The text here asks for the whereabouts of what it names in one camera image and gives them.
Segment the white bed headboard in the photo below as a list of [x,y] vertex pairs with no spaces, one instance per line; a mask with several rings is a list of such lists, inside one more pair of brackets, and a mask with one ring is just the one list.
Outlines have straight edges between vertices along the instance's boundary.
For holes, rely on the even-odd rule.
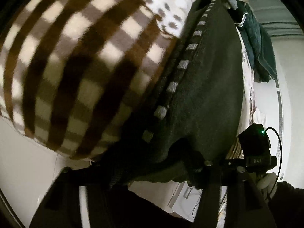
[[266,116],[279,180],[303,188],[303,38],[273,38],[277,80],[255,83],[256,104]]

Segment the floral bed blanket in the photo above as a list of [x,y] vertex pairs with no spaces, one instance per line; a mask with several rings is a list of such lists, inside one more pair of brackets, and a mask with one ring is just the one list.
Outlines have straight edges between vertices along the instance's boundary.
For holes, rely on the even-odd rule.
[[89,160],[160,79],[196,0],[1,0],[1,117]]

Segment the dark green folded quilt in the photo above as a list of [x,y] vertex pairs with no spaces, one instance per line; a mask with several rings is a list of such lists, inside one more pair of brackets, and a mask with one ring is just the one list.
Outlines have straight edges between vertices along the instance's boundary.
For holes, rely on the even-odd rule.
[[277,80],[276,58],[271,37],[256,19],[248,3],[237,1],[245,21],[239,27],[255,82]]

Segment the right grey curtain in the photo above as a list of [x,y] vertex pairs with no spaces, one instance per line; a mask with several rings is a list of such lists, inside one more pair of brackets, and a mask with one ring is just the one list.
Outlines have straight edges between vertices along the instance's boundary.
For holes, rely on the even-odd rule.
[[271,37],[300,37],[303,31],[280,0],[239,0],[247,3]]

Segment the folded black grey striped sweater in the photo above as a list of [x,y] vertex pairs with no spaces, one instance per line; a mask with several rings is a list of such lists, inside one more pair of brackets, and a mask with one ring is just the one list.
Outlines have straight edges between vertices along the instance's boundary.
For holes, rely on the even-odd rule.
[[248,14],[244,5],[238,3],[237,0],[225,0],[224,5],[236,26],[242,28]]

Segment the dark striped knit sweater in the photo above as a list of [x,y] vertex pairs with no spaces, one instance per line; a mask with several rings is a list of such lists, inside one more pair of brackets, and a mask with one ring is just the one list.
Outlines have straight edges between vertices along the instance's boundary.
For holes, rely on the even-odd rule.
[[196,0],[156,86],[96,157],[93,181],[194,183],[205,160],[226,157],[243,99],[242,47],[222,0]]

